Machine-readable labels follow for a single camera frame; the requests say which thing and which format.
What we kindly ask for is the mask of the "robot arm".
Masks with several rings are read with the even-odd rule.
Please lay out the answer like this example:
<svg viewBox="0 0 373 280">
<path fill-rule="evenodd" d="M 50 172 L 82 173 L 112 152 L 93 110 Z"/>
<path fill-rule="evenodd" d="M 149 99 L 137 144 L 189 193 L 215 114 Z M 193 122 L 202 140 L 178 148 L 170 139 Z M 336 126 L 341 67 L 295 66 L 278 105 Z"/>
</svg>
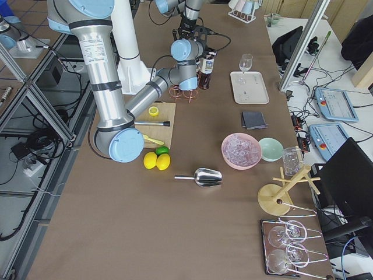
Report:
<svg viewBox="0 0 373 280">
<path fill-rule="evenodd" d="M 144 147 L 135 118 L 171 86 L 194 90 L 196 60 L 206 44 L 193 37 L 202 1 L 157 1 L 167 15 L 180 8 L 184 36 L 171 45 L 176 67 L 151 73 L 140 60 L 128 1 L 48 1 L 48 22 L 55 31 L 78 38 L 100 122 L 94 142 L 112 160 L 127 163 Z"/>
<path fill-rule="evenodd" d="M 181 39 L 190 39 L 196 27 L 203 0 L 156 0 L 155 4 L 161 14 L 168 17 L 181 15 L 181 23 L 177 33 Z"/>
</svg>

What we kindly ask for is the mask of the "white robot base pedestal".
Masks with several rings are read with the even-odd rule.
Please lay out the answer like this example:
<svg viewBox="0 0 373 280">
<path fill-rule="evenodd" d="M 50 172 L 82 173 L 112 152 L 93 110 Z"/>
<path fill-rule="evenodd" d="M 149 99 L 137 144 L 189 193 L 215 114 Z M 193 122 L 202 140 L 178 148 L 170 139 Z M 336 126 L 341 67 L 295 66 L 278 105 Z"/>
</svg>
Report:
<svg viewBox="0 0 373 280">
<path fill-rule="evenodd" d="M 135 95 L 152 79 L 152 73 L 140 58 L 129 1 L 114 2 L 111 21 L 119 55 L 117 72 L 122 93 Z"/>
</svg>

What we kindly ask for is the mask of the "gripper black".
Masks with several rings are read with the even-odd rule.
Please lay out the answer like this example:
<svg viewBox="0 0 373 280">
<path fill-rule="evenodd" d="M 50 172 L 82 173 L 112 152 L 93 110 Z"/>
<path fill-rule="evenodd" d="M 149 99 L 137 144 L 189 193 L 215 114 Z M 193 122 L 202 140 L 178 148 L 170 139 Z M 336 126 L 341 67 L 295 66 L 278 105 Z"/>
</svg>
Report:
<svg viewBox="0 0 373 280">
<path fill-rule="evenodd" d="M 188 19 L 187 17 L 182 17 L 179 28 L 173 29 L 174 41 L 180 39 L 190 40 L 195 32 L 196 21 L 196 19 Z"/>
<path fill-rule="evenodd" d="M 216 54 L 217 54 L 217 50 L 215 48 L 209 47 L 207 45 L 208 37 L 212 36 L 212 35 L 215 35 L 215 32 L 212 29 L 210 29 L 208 27 L 204 27 L 204 26 L 202 26 L 200 28 L 200 43 L 201 43 L 201 45 L 203 47 L 203 54 L 202 54 L 202 56 L 204 58 L 206 58 L 209 55 L 215 57 Z"/>
</svg>

